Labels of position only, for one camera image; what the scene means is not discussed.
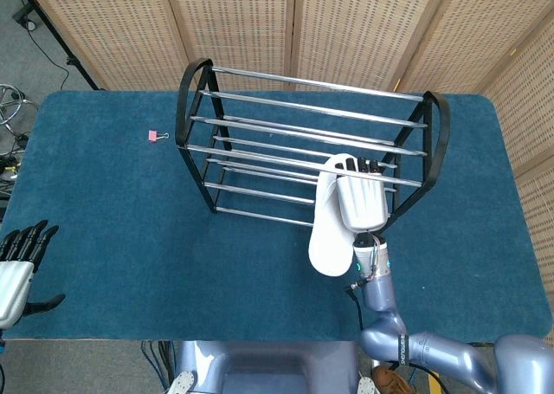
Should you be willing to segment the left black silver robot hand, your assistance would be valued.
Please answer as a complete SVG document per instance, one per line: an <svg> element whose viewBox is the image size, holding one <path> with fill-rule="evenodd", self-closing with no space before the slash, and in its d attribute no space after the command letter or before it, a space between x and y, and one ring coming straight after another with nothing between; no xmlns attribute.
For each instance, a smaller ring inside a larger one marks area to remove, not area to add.
<svg viewBox="0 0 554 394"><path fill-rule="evenodd" d="M1 331L11 329L22 317L58 307L65 294L43 302L29 302L33 279L59 226L45 229L47 220L10 231L1 241Z"/></svg>

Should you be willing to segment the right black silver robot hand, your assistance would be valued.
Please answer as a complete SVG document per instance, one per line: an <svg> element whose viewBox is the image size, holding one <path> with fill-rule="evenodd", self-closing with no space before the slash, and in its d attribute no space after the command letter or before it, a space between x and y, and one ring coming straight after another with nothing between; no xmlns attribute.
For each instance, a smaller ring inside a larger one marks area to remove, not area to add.
<svg viewBox="0 0 554 394"><path fill-rule="evenodd" d="M389 210L382 181L338 175L337 187L340 213L347 229L361 233L385 226Z"/></svg>

